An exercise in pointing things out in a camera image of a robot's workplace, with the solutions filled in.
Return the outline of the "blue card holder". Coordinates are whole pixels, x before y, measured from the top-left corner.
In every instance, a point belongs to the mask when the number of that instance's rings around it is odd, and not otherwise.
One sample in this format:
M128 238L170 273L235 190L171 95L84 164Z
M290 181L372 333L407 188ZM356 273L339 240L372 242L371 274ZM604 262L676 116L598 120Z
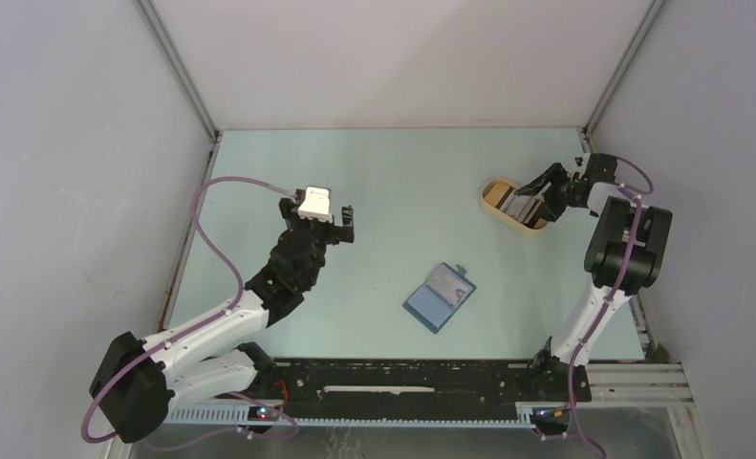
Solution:
M456 265L451 267L462 271L466 279L469 280L466 276L466 269L463 266ZM450 308L440 297L427 288L424 283L425 281L403 302L402 306L406 312L432 334L438 334L464 304L459 309Z

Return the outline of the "white card with stripe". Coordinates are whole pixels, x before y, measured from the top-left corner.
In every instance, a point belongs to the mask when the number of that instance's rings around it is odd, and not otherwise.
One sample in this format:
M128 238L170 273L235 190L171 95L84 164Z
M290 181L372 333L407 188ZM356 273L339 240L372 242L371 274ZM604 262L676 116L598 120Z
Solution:
M445 263L432 271L424 285L452 309L459 309L476 290L462 271Z

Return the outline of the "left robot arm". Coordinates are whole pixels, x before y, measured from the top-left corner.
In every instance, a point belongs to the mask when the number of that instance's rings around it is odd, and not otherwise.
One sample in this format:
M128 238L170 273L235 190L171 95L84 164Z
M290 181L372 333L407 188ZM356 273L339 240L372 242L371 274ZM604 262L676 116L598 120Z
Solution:
M272 362L244 338L292 313L316 285L328 247L355 240L353 208L342 208L337 224L328 199L312 189L281 199L279 209L286 229L265 266L240 281L235 296L178 327L145 338L125 332L111 341L91 382L86 413L101 411L113 429L107 439L137 443L170 412L217 395L270 394Z

